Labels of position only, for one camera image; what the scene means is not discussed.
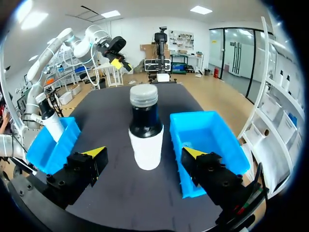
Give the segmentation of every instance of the gray bottle cap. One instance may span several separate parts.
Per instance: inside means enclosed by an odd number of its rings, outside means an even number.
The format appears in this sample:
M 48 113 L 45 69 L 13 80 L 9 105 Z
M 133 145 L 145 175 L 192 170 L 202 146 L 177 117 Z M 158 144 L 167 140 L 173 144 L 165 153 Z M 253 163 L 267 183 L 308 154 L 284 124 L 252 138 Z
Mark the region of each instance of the gray bottle cap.
M 136 107 L 150 107 L 158 102 L 158 89 L 155 85 L 142 84 L 130 89 L 130 102 Z

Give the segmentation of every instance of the floor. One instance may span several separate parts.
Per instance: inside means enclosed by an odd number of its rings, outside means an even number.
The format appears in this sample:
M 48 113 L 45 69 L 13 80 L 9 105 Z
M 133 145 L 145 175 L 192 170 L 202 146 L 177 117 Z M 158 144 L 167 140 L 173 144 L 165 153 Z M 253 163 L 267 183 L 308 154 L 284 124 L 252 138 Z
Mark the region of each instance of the floor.
M 215 66 L 209 64 L 209 69 L 213 72 Z M 227 71 L 223 71 L 222 74 L 222 80 L 231 85 L 234 89 L 236 89 L 239 93 L 242 95 L 246 96 L 248 87 L 249 87 L 249 82 L 250 79 L 246 77 L 241 77 L 241 76 L 235 76 Z M 261 86 L 261 82 L 252 80 L 251 87 L 250 87 L 250 92 L 248 95 L 248 98 L 252 101 L 255 102 L 257 94 L 259 92 Z
M 203 110 L 217 111 L 235 136 L 240 133 L 253 107 L 253 104 L 242 94 L 224 81 L 213 78 L 213 76 L 197 78 L 194 74 L 188 73 L 187 75 L 173 74 L 172 79 L 174 78 L 177 79 L 177 83 L 185 86 Z M 124 85 L 129 85 L 128 83 L 131 81 L 135 81 L 133 85 L 148 83 L 148 76 L 145 73 L 124 75 L 123 79 Z M 80 83 L 80 85 L 82 86 L 82 91 L 71 102 L 61 107 L 64 116 L 69 116 L 74 108 L 91 91 L 90 84 Z M 249 183 L 245 176 L 244 183 L 245 185 Z M 265 203 L 261 204 L 254 212 L 256 222 L 262 218 L 264 212 Z

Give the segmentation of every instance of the blue box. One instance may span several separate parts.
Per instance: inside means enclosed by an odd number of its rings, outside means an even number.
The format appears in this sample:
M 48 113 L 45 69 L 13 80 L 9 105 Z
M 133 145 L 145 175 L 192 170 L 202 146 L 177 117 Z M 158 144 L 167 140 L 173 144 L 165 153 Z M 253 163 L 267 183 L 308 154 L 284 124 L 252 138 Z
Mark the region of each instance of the blue box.
M 27 160 L 46 174 L 56 173 L 67 163 L 67 156 L 70 155 L 81 133 L 75 118 L 62 117 L 60 122 L 65 130 L 58 143 L 54 141 L 47 128 L 43 127 L 27 153 Z
M 196 187 L 181 164 L 182 147 L 186 146 L 205 153 L 215 152 L 222 163 L 235 174 L 245 174 L 249 162 L 237 138 L 215 111 L 189 112 L 170 115 L 170 134 L 176 154 L 183 198 L 205 194 Z

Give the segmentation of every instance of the white bottle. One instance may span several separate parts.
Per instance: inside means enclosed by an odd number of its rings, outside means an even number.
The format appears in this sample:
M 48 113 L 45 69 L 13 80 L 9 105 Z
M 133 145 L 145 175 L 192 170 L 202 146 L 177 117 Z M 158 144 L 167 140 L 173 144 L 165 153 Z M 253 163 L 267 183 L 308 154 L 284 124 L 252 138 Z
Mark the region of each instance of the white bottle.
M 142 84 L 131 88 L 133 119 L 129 137 L 137 165 L 143 170 L 155 169 L 161 161 L 164 127 L 158 115 L 158 90 Z
M 39 96 L 37 96 L 35 100 L 39 104 L 44 125 L 46 126 L 53 139 L 58 142 L 64 131 L 64 128 L 59 120 L 57 113 L 52 107 L 50 107 L 44 93 L 41 93 Z
M 277 83 L 282 86 L 282 82 L 283 82 L 283 70 L 280 71 L 280 75 L 278 75 L 278 80 Z
M 284 80 L 282 87 L 285 91 L 288 91 L 289 86 L 290 86 L 290 76 L 288 75 L 288 77 Z

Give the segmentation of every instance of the black table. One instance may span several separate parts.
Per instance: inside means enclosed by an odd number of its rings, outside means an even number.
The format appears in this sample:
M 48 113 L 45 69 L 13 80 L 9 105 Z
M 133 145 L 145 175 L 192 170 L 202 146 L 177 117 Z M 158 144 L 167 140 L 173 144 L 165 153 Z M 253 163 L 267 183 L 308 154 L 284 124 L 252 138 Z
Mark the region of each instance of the black table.
M 73 151 L 107 146 L 109 163 L 67 211 L 115 228 L 201 232 L 215 225 L 221 208 L 207 195 L 182 199 L 178 167 L 169 134 L 169 115 L 202 108 L 179 84 L 158 84 L 164 124 L 162 158 L 152 171 L 140 169 L 128 135 L 132 119 L 130 87 L 95 90 L 72 112 L 82 133 Z

